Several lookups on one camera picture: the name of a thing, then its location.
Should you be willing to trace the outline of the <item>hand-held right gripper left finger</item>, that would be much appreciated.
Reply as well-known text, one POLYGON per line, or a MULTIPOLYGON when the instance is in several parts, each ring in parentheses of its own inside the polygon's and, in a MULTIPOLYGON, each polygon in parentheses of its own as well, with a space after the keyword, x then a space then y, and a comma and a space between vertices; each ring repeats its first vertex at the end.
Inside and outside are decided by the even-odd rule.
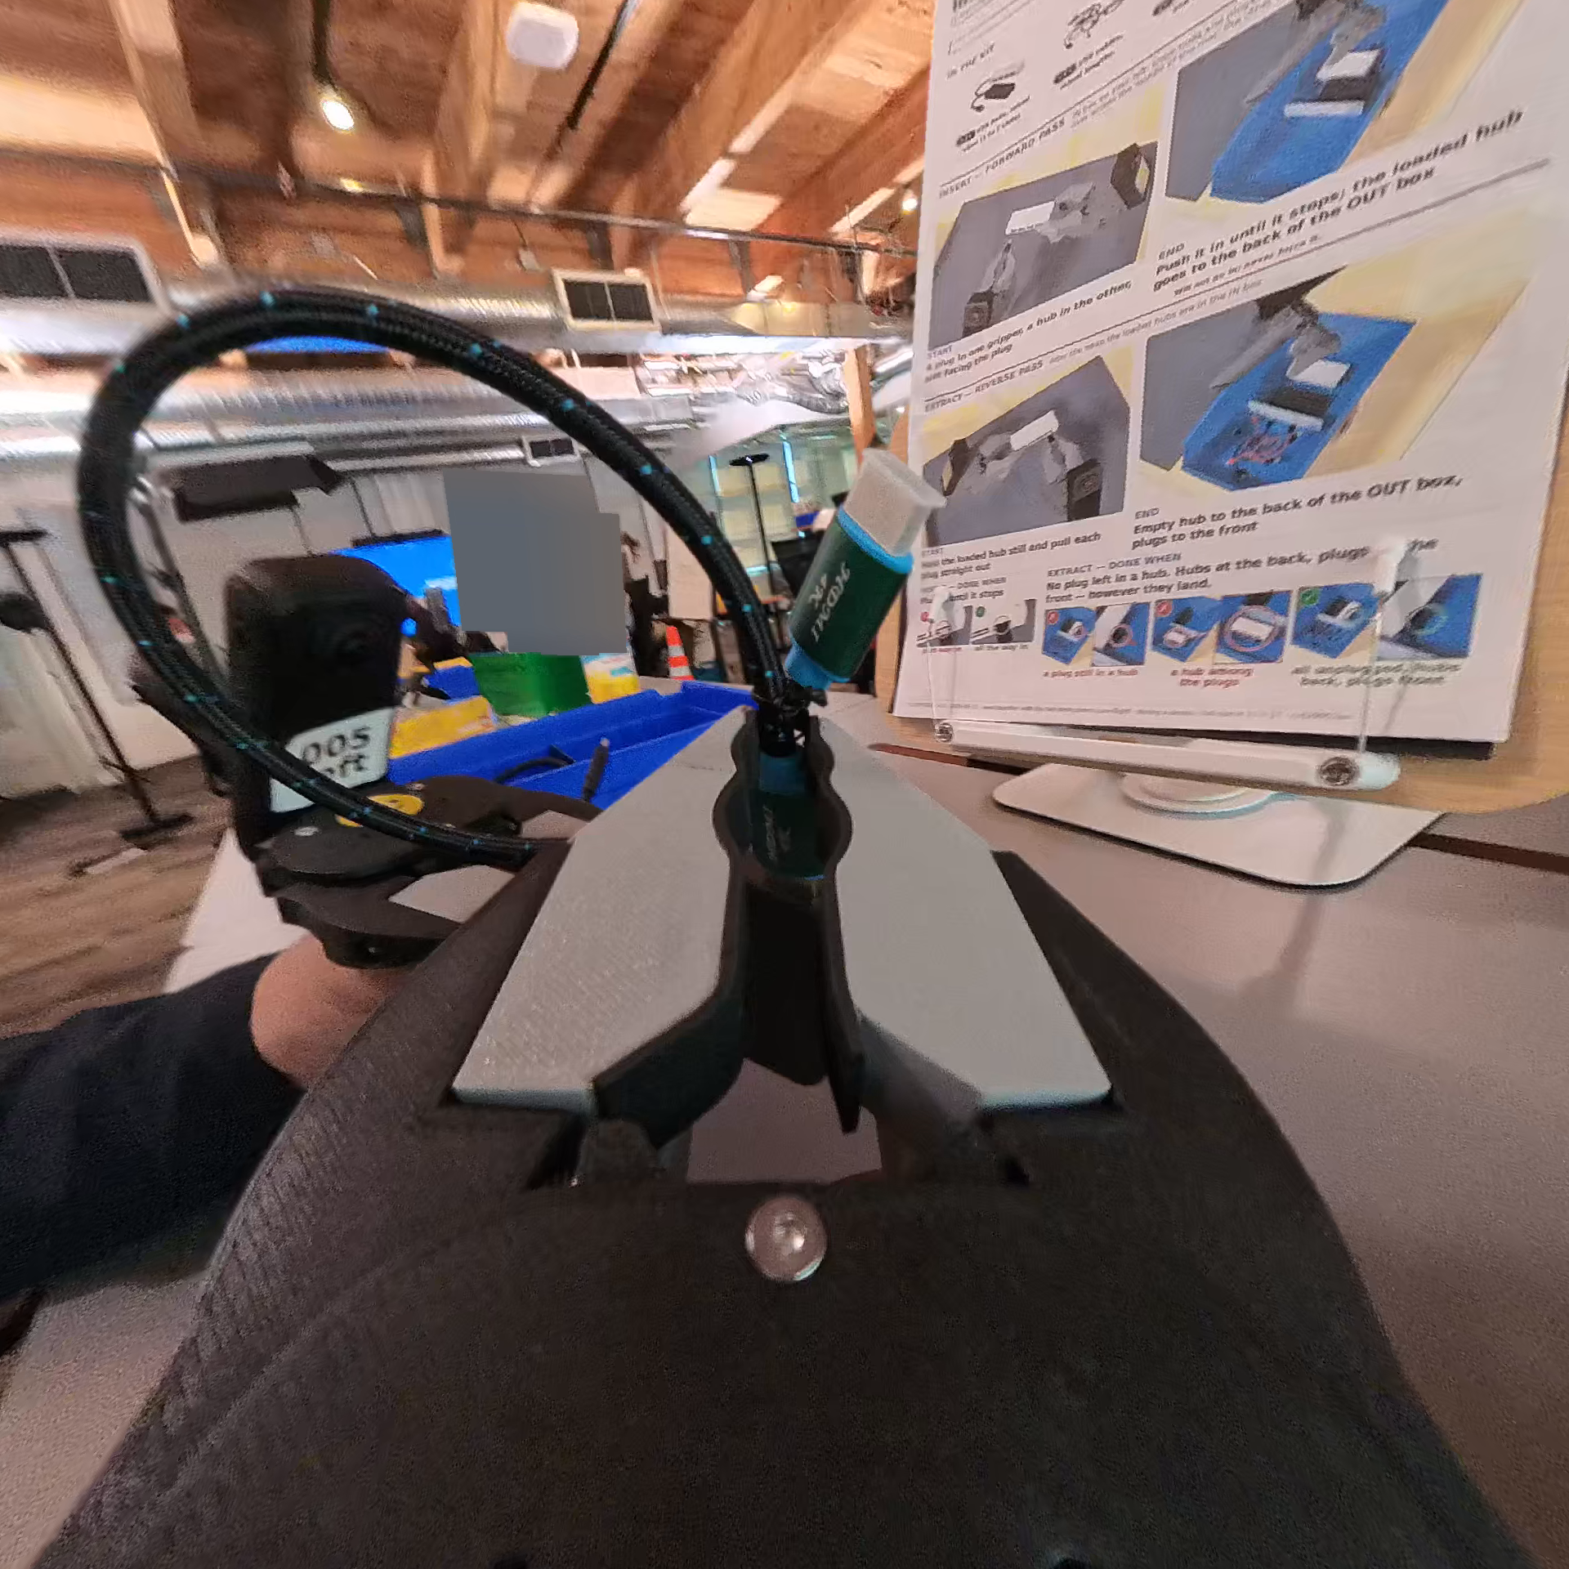
POLYGON ((465 1105, 598 1110, 600 1079, 712 1000, 732 860, 730 711, 573 838, 452 1082, 465 1105))

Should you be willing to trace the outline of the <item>silver ventilation duct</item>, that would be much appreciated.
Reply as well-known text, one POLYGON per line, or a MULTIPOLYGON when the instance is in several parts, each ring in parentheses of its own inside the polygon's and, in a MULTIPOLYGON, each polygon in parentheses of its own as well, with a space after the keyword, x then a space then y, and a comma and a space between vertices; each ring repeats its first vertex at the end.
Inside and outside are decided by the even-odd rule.
POLYGON ((73 462, 73 447, 86 427, 105 376, 146 337, 164 328, 194 326, 204 313, 224 313, 226 337, 198 347, 196 360, 177 371, 144 421, 146 436, 163 449, 206 444, 220 425, 243 440, 273 434, 295 438, 312 427, 347 425, 353 414, 430 414, 473 421, 501 416, 497 391, 476 382, 411 371, 404 378, 375 378, 351 386, 347 371, 333 382, 288 388, 260 371, 207 371, 232 350, 273 350, 286 339, 305 339, 321 350, 323 339, 398 350, 432 361, 426 347, 405 345, 389 317, 413 311, 441 317, 458 332, 458 354, 467 343, 501 343, 517 352, 560 350, 568 356, 630 354, 699 360, 770 360, 781 356, 841 356, 854 347, 908 341, 908 333, 878 333, 880 320, 852 304, 721 305, 680 300, 658 305, 650 320, 577 320, 545 296, 461 294, 405 289, 372 296, 355 287, 286 287, 248 291, 207 285, 176 287, 164 304, 127 300, 4 300, 4 354, 90 356, 105 365, 84 375, 4 375, 4 440, 45 442, 45 460, 73 462))

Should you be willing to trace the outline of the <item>black studio light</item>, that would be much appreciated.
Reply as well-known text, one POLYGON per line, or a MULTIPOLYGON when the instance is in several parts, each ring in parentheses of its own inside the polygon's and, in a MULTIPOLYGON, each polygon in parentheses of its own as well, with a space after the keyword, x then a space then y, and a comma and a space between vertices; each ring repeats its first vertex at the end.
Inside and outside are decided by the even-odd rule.
POLYGON ((265 455, 192 462, 163 474, 181 522, 288 511, 301 492, 333 494, 347 477, 316 455, 265 455))

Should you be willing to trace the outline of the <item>person's left hand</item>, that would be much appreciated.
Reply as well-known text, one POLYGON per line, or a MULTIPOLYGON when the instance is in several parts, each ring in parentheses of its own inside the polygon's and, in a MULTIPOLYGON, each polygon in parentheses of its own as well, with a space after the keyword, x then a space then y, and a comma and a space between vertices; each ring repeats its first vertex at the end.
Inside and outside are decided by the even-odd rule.
POLYGON ((312 1086, 413 970, 342 967, 314 933, 301 935, 267 961, 254 987, 248 1028, 256 1053, 295 1086, 312 1086))

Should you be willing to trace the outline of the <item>blue plastic bin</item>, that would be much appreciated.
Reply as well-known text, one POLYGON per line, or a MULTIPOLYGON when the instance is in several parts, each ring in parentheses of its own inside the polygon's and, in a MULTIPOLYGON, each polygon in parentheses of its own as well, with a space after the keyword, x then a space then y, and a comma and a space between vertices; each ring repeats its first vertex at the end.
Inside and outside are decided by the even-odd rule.
POLYGON ((669 692, 611 698, 392 757, 387 778, 409 785, 435 776, 465 776, 583 799, 594 754, 605 741, 603 771, 588 795, 605 810, 714 722, 753 705, 755 696, 745 688, 687 679, 669 692))

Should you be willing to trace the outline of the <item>green plastic bin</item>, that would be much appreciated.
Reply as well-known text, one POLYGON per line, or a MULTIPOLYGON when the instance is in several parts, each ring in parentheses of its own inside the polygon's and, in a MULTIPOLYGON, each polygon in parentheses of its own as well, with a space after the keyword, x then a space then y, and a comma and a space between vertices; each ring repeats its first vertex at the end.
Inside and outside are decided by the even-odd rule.
POLYGON ((501 718, 542 718, 590 705, 575 653, 471 653, 478 694, 501 718))

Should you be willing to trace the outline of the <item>television screen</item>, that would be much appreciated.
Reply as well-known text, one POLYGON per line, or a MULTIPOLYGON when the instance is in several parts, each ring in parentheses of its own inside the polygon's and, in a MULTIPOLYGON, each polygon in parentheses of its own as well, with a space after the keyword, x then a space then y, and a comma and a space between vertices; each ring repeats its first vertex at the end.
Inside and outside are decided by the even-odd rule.
POLYGON ((426 601, 439 593, 446 617, 460 625, 458 561, 446 531, 422 530, 404 535, 355 539, 333 552, 377 565, 404 593, 426 601))

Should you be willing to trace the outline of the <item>yellow toy box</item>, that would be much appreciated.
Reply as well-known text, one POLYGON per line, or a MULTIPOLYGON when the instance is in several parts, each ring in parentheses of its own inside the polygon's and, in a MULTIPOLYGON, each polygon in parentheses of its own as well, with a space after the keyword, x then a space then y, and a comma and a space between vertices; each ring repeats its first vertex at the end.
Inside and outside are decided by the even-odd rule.
POLYGON ((497 716, 484 696, 450 698, 433 703, 402 705, 396 711, 389 756, 404 757, 437 750, 491 731, 497 716))

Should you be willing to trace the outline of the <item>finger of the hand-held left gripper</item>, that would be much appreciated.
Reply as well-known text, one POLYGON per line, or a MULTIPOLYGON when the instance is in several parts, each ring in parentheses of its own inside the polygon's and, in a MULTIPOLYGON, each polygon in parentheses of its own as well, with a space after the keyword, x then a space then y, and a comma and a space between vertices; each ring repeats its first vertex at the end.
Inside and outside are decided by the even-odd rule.
POLYGON ((519 868, 461 866, 420 875, 389 898, 390 927, 460 927, 519 873, 519 868))

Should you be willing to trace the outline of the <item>printed instruction sheet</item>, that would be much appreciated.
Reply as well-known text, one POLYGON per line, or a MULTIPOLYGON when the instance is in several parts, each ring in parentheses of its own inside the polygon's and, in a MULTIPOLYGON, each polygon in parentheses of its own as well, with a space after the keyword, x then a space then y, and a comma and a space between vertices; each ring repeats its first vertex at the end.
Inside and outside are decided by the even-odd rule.
POLYGON ((1563 1, 934 5, 895 711, 1491 746, 1565 390, 1563 1))

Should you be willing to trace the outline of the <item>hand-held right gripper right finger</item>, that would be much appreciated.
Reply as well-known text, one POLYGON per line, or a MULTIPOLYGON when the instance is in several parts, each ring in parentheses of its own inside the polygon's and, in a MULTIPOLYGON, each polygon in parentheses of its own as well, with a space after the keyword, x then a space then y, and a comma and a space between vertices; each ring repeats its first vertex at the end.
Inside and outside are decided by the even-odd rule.
POLYGON ((953 1133, 1104 1101, 1110 1077, 988 842, 833 720, 820 733, 850 819, 829 884, 876 1125, 953 1133))

